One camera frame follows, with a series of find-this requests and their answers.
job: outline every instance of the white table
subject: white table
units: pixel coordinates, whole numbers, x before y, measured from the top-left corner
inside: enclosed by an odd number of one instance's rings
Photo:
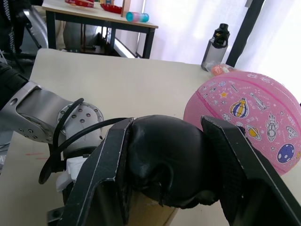
[[[41,49],[31,80],[70,101],[83,97],[110,119],[151,114],[182,118],[189,98],[209,78],[199,65]],[[47,145],[14,133],[0,175],[0,225],[43,226],[46,212],[63,206],[62,195],[55,191],[58,174],[38,184],[48,156]],[[185,213],[180,210],[177,218]]]
[[[64,0],[44,0],[42,8],[46,10],[48,46],[56,49],[55,20],[90,24],[112,28],[110,46],[114,48],[116,29],[146,33],[143,58],[150,58],[155,29],[158,26],[147,23],[129,22],[120,14],[103,10],[99,2],[94,3],[94,8],[70,5]]]

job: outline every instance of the pink basketball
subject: pink basketball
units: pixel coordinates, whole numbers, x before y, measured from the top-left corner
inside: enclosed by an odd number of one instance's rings
[[[230,72],[207,81],[188,101],[184,120],[202,129],[202,115],[244,127],[279,175],[301,157],[301,107],[283,85],[265,75]]]

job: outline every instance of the water bottle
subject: water bottle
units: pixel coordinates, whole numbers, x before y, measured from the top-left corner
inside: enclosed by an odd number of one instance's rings
[[[209,40],[207,49],[201,64],[202,69],[207,71],[206,65],[212,61],[222,62],[228,47],[230,32],[227,24],[220,24],[220,27],[214,31],[212,39]]]

